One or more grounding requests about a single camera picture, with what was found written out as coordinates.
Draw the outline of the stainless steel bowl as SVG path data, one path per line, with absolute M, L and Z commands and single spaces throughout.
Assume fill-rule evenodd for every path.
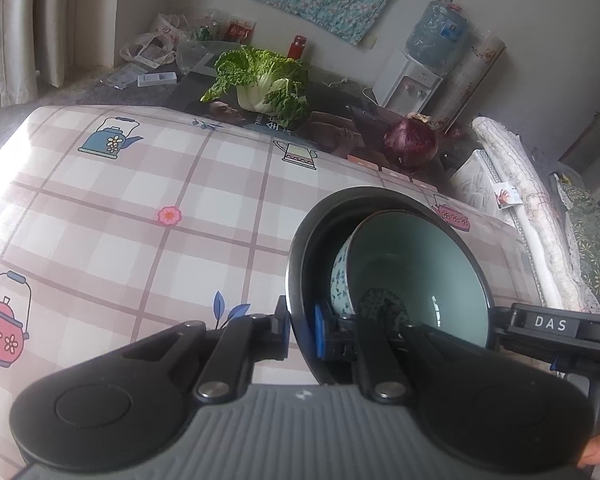
M 492 294 L 460 236 L 417 200 L 382 188 L 347 188 L 317 203 L 292 239 L 286 299 L 294 336 L 321 384 L 348 384 L 348 358 L 318 354 L 317 324 L 346 330 L 371 292 L 382 325 L 425 324 L 489 348 Z

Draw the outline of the teal ceramic bowl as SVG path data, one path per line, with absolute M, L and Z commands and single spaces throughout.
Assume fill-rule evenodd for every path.
M 370 318 L 387 334 L 427 325 L 489 345 L 490 292 L 477 263 L 441 226 L 403 210 L 365 218 L 332 263 L 329 304 L 342 320 Z

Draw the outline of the green floral cushion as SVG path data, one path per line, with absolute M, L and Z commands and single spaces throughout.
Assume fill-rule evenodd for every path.
M 600 205 L 565 174 L 553 174 L 553 182 L 565 209 L 568 246 L 588 310 L 600 314 Z

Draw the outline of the white lace cloth roll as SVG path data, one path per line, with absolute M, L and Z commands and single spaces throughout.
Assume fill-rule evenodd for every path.
M 560 218 L 550 192 L 535 170 L 520 137 L 495 120 L 479 116 L 471 123 L 495 171 L 513 185 L 521 203 L 513 206 L 529 247 L 544 306 L 600 314 L 600 300 L 585 283 L 570 223 Z

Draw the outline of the plaid teapot tablecloth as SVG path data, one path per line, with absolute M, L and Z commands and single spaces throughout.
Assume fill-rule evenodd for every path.
M 0 149 L 0 479 L 40 377 L 218 307 L 271 312 L 308 211 L 379 186 L 431 208 L 478 259 L 500 306 L 540 299 L 524 240 L 392 172 L 163 108 L 43 106 Z

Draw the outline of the red onion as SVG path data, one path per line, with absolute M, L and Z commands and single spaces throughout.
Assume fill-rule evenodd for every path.
M 429 116 L 410 113 L 390 126 L 382 145 L 388 161 L 405 170 L 426 165 L 438 151 L 438 136 Z

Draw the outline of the dark printed board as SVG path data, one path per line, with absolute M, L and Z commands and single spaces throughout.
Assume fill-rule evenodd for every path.
M 396 114 L 309 82 L 306 70 L 293 62 L 269 68 L 230 63 L 215 78 L 191 72 L 166 107 L 234 126 L 261 124 L 325 153 L 352 155 L 435 186 L 446 180 L 439 136 L 427 117 Z

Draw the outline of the green napa cabbage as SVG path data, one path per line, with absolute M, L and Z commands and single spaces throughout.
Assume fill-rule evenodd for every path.
M 282 127 L 293 126 L 309 114 L 309 71 L 301 61 L 241 46 L 220 54 L 214 69 L 215 81 L 201 102 L 216 101 L 234 88 L 243 110 L 273 117 Z

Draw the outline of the white water dispenser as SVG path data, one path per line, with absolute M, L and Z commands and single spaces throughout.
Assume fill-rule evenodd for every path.
M 376 103 L 396 114 L 421 113 L 443 78 L 396 49 L 372 87 Z

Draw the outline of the white plastic bag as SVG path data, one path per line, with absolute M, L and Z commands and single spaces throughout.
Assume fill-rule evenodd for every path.
M 148 32 L 136 36 L 119 51 L 122 60 L 140 63 L 154 70 L 171 64 L 176 47 L 188 37 L 188 21 L 184 14 L 159 13 Z

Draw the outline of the blue water jug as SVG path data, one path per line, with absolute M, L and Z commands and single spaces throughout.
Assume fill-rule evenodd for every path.
M 452 4 L 431 1 L 406 40 L 411 58 L 443 75 L 452 70 L 469 22 Z

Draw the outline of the beige curtain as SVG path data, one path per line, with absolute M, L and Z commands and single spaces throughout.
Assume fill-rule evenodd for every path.
M 1 106 L 65 85 L 73 67 L 111 67 L 118 0 L 0 0 Z

